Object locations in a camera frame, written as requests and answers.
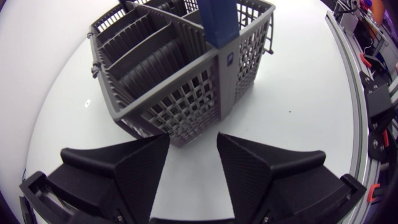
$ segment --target orange object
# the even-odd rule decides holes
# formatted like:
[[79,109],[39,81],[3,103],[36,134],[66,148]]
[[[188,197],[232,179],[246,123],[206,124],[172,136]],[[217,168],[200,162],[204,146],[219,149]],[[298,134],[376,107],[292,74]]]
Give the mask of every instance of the orange object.
[[372,64],[371,64],[370,62],[368,62],[368,60],[366,60],[366,58],[363,56],[363,53],[361,53],[359,56],[361,57],[362,62],[363,62],[368,68],[371,68],[371,67],[372,67]]
[[366,200],[367,202],[374,202],[376,200],[375,197],[373,197],[373,192],[375,188],[380,187],[380,184],[373,184],[371,186],[371,188],[369,189],[369,193],[368,193],[368,199]]
[[372,0],[371,11],[373,13],[373,20],[381,25],[384,16],[384,4],[382,0]]

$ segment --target red part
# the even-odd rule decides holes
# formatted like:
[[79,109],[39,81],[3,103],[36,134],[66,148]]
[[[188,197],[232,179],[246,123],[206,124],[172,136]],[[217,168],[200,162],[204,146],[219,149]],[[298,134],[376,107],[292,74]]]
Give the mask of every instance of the red part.
[[390,144],[389,144],[389,142],[388,142],[387,130],[384,130],[384,131],[383,131],[383,139],[384,139],[384,145],[385,145],[386,147],[388,147]]
[[370,62],[368,62],[368,60],[366,60],[366,58],[363,56],[363,53],[361,53],[359,56],[361,57],[362,62],[363,62],[368,68],[371,68],[371,67],[372,67],[372,64],[371,64]]
[[373,185],[371,186],[371,188],[369,189],[368,199],[367,199],[366,201],[368,201],[368,202],[374,202],[374,201],[376,200],[376,198],[373,197],[373,192],[374,192],[374,189],[376,189],[376,188],[378,188],[378,187],[380,187],[380,184],[373,184]]

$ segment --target white table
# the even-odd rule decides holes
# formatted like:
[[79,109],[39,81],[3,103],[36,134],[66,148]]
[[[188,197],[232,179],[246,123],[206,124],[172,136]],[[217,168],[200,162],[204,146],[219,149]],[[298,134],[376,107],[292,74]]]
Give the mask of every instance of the white table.
[[[216,148],[219,131],[294,151],[322,150],[332,173],[350,172],[353,105],[343,60],[325,22],[328,8],[319,0],[270,2],[276,6],[274,55],[263,56],[254,86],[225,120],[184,147],[170,147],[152,217],[234,217]],[[26,177],[38,170],[49,175],[62,163],[65,147],[134,140],[113,123],[91,77],[92,60],[85,40],[53,84],[34,128]]]

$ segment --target blue object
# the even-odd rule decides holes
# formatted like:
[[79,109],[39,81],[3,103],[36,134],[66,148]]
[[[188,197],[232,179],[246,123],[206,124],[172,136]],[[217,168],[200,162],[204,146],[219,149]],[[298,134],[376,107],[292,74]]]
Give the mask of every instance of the blue object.
[[236,0],[198,0],[206,41],[220,49],[239,37]]

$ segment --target screw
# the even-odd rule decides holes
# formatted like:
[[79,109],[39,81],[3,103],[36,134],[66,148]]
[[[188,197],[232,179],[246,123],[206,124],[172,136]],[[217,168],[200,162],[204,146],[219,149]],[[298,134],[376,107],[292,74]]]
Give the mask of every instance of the screw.
[[124,222],[123,217],[122,217],[121,215],[118,216],[117,218],[118,218],[118,222],[119,222],[119,223],[123,223],[123,222]]
[[376,140],[373,140],[373,148],[376,149],[379,143]]

